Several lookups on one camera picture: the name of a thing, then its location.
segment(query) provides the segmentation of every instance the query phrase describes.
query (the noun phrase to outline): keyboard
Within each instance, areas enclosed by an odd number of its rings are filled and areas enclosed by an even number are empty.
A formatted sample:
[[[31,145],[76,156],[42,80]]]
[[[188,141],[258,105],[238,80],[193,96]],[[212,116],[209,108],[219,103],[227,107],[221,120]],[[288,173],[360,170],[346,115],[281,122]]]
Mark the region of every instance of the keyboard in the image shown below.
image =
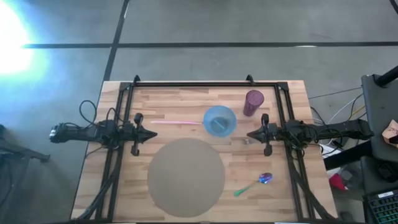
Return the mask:
[[[398,189],[365,196],[376,223],[398,224]]]

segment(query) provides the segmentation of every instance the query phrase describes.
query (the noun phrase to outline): blue spoon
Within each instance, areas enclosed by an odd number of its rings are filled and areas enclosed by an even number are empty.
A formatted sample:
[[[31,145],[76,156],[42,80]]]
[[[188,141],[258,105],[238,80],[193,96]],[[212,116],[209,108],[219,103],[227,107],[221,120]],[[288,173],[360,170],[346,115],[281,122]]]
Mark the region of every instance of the blue spoon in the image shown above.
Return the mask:
[[[262,184],[268,184],[272,180],[272,174],[271,173],[264,173],[259,176],[259,179],[253,182],[252,184],[242,188],[241,190],[237,190],[234,192],[234,196],[237,197],[241,195],[241,193],[245,192],[247,189],[251,188],[254,186],[256,183],[262,183]]]

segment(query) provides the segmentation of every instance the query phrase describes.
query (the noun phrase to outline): wooden table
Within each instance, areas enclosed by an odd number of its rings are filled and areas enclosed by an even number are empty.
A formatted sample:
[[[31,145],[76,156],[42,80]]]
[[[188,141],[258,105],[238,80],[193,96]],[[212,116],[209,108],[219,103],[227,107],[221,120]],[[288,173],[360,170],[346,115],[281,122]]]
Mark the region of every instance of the wooden table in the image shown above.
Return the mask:
[[[312,123],[312,114],[303,81],[288,81],[296,119]],[[97,121],[105,119],[110,107],[116,106],[120,82],[104,82],[98,104]],[[245,95],[259,90],[265,101],[254,116],[243,115]],[[275,92],[270,87],[137,87],[134,89],[130,119],[136,113],[144,115],[143,126],[158,136],[139,145],[139,157],[130,154],[132,142],[126,143],[114,212],[114,222],[273,222],[297,221],[290,186],[289,170],[282,142],[272,141],[274,152],[263,155],[264,144],[248,139],[246,133],[261,126],[260,117],[268,113],[270,123],[280,126]],[[203,120],[206,110],[215,105],[231,108],[237,117],[235,131],[227,138],[210,136],[203,126],[181,124],[151,124],[151,121]],[[193,218],[173,217],[157,208],[147,186],[147,171],[154,154],[164,145],[180,138],[198,138],[210,143],[225,166],[224,191],[218,202],[207,212]],[[88,152],[99,147],[90,143]],[[83,165],[72,218],[79,216],[100,189],[106,152],[91,154]],[[312,192],[328,212],[337,217],[328,177],[319,147],[310,146],[304,157]],[[263,172],[274,179],[267,185],[256,185],[238,198],[235,190],[252,183]]]

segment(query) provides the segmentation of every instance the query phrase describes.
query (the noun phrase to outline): beige circle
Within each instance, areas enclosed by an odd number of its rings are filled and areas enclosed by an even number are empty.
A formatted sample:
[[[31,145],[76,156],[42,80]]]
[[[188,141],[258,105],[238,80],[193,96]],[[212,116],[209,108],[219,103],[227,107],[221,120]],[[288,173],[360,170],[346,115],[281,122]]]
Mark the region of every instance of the beige circle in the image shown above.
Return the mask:
[[[223,192],[224,181],[220,155],[198,139],[179,139],[163,146],[148,170],[150,196],[176,217],[195,217],[209,210]]]

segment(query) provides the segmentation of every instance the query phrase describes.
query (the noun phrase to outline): concrete floor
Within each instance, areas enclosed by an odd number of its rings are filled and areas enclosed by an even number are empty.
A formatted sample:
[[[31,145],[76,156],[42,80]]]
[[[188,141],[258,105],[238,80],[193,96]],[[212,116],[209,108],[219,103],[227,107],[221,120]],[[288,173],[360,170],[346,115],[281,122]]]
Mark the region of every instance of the concrete floor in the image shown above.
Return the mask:
[[[6,3],[31,43],[110,43],[123,1]],[[388,0],[132,0],[121,42],[398,41],[397,24]],[[51,160],[30,163],[8,220],[59,222],[70,215],[87,143],[52,144],[49,131],[59,122],[85,125],[78,106],[98,100],[109,50],[30,52],[29,68],[0,73],[0,123],[20,145],[51,154]],[[361,75],[384,73],[396,58],[397,47],[119,49],[111,80],[135,74],[142,80],[242,80],[251,74],[256,80],[305,80],[308,95],[316,96],[358,87]],[[310,102],[329,120],[360,93]],[[349,108],[334,121],[348,116]]]

